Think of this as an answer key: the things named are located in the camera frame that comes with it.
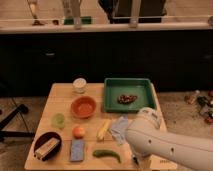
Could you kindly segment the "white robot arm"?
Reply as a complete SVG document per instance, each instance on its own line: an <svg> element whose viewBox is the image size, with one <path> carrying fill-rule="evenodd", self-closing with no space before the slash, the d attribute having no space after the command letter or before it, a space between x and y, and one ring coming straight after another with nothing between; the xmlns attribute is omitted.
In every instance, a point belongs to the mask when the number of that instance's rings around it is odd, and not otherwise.
<svg viewBox="0 0 213 171"><path fill-rule="evenodd" d="M174 134L160 129L162 116L144 107L125 131L138 159L153 154L195 171L213 171L213 140Z"/></svg>

